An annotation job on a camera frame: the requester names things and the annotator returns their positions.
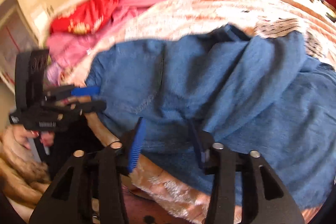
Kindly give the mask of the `fuzzy tan sleeve left forearm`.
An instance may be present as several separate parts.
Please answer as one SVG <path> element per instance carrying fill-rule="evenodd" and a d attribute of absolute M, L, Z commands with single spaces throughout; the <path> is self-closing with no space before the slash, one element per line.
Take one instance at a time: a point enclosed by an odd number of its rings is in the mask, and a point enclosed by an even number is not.
<path fill-rule="evenodd" d="M 17 141 L 23 126 L 8 126 L 1 133 L 1 180 L 3 191 L 11 200 L 34 208 L 51 183 L 48 166 L 37 162 L 30 149 Z"/>

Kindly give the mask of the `left hand red nails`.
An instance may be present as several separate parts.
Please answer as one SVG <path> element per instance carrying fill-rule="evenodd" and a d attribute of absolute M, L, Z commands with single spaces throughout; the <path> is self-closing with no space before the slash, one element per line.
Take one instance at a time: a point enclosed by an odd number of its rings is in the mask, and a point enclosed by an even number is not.
<path fill-rule="evenodd" d="M 53 132 L 38 132 L 38 131 L 30 131 L 26 130 L 22 125 L 12 125 L 12 132 L 14 135 L 15 140 L 25 147 L 26 149 L 31 149 L 29 139 L 40 139 L 41 143 L 46 146 L 50 147 L 54 143 L 54 136 Z"/>

